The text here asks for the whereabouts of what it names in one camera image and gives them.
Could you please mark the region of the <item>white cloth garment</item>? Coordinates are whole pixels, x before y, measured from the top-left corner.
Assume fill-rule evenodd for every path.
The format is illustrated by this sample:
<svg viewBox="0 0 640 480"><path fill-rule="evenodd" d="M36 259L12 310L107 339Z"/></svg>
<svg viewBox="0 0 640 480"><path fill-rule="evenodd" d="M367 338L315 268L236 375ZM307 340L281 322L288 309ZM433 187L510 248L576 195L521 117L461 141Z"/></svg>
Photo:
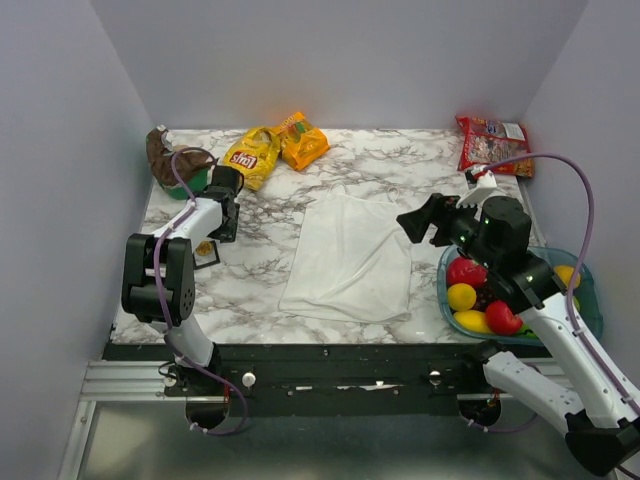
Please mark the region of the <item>white cloth garment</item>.
<svg viewBox="0 0 640 480"><path fill-rule="evenodd" d="M337 183L307 207L279 310L320 320L387 324L409 317L410 242L399 190L359 199Z"/></svg>

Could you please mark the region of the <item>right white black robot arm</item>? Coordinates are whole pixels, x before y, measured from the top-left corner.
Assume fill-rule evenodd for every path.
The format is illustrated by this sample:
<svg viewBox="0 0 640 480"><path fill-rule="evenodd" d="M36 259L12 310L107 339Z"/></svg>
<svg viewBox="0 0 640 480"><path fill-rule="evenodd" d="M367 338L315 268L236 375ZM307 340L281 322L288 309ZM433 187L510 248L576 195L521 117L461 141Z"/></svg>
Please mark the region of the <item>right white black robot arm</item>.
<svg viewBox="0 0 640 480"><path fill-rule="evenodd" d="M593 475L606 476L638 453L639 390L578 315L551 265L530 250L531 219L518 200L494 196L464 206L458 196L433 194L397 221L414 244L434 226L432 245L454 245L485 267L497 298L533 330L571 384L560 386L486 341L460 367L467 389L491 385L511 394L551 424Z"/></svg>

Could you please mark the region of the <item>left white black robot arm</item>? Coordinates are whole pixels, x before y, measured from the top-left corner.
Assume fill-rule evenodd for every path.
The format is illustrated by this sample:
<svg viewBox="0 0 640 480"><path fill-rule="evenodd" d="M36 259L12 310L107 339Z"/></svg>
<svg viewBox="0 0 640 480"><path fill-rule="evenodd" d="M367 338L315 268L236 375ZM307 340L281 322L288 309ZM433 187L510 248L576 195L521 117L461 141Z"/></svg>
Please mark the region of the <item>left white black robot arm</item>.
<svg viewBox="0 0 640 480"><path fill-rule="evenodd" d="M204 241L236 239L240 205L236 198L244 176L216 166L205 189L163 227L135 233L126 242L121 304L141 323L164 335L187 382L201 395L214 393L222 380L217 346L203 333L193 314L196 299L194 253Z"/></svg>

